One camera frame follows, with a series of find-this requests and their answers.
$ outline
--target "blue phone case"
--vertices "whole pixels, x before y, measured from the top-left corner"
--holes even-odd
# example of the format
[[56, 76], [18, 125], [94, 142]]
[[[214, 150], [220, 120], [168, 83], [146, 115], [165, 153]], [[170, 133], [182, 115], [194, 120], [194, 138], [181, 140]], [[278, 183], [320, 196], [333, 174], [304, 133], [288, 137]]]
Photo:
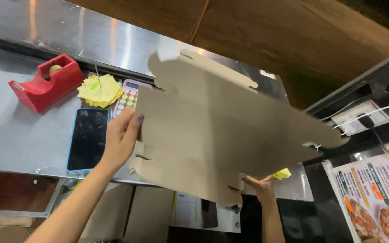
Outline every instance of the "blue phone case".
[[108, 109], [105, 109], [105, 108], [100, 108], [100, 109], [95, 109], [95, 108], [80, 108], [78, 110], [76, 110], [76, 116], [74, 117], [74, 121], [73, 121], [73, 131], [71, 132], [71, 139], [70, 139], [70, 149], [68, 150], [68, 156], [67, 156], [67, 163], [65, 165], [65, 169], [70, 172], [70, 173], [74, 173], [74, 172], [79, 172], [79, 171], [91, 171], [93, 168], [90, 168], [90, 169], [78, 169], [78, 170], [68, 170], [68, 157], [70, 156], [70, 151], [71, 151], [71, 142], [73, 141], [73, 134], [74, 134], [74, 125], [76, 124], [76, 118], [77, 118], [77, 112], [79, 110], [107, 110], [108, 111], [108, 124], [109, 124], [109, 121], [110, 121], [110, 111]]

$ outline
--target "black power cable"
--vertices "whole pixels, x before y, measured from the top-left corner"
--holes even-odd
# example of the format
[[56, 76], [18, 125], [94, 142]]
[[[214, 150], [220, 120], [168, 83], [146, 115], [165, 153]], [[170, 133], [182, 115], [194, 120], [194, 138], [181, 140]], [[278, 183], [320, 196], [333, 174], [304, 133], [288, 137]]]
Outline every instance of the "black power cable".
[[375, 123], [373, 122], [373, 120], [370, 118], [370, 116], [363, 116], [363, 115], [365, 115], [365, 113], [361, 113], [357, 116], [357, 117], [361, 116], [361, 118], [358, 118], [359, 122], [363, 126], [372, 130], [375, 133], [376, 138], [379, 140], [379, 142], [382, 146], [382, 149], [384, 149], [387, 153], [389, 153], [389, 151], [385, 148], [385, 145], [383, 144], [381, 137], [379, 136], [379, 134], [375, 130]]

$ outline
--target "flat cardboard sheet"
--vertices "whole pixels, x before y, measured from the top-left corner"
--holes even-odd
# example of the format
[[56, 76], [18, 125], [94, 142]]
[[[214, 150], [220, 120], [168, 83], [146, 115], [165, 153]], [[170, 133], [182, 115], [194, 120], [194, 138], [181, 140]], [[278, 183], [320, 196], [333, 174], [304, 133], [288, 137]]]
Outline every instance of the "flat cardboard sheet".
[[238, 173], [267, 176], [320, 156], [303, 147], [345, 143], [333, 130], [305, 113], [249, 86], [253, 81], [194, 52], [161, 62], [153, 54], [148, 66], [157, 87], [140, 87], [136, 112], [143, 155], [131, 167], [147, 182], [224, 205], [242, 202], [227, 185]]

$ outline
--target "hand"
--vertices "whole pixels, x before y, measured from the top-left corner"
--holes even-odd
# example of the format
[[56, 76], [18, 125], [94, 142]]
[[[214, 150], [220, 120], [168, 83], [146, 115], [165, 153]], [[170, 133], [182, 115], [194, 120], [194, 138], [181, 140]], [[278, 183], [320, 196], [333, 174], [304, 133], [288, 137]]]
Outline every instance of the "hand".
[[269, 175], [261, 180], [256, 180], [255, 178], [246, 175], [242, 180], [256, 191], [258, 200], [262, 205], [275, 202], [273, 175]]
[[125, 108], [109, 122], [106, 146], [101, 161], [118, 170], [133, 153], [143, 115], [135, 115], [134, 107]]

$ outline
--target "red tape dispenser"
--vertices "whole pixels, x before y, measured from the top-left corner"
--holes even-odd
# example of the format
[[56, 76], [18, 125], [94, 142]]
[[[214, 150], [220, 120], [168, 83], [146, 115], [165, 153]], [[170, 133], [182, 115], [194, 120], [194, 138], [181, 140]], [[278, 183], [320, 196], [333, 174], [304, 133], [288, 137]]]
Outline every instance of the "red tape dispenser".
[[37, 67], [34, 79], [17, 83], [8, 82], [19, 101], [39, 113], [78, 87], [84, 75], [77, 62], [61, 54]]

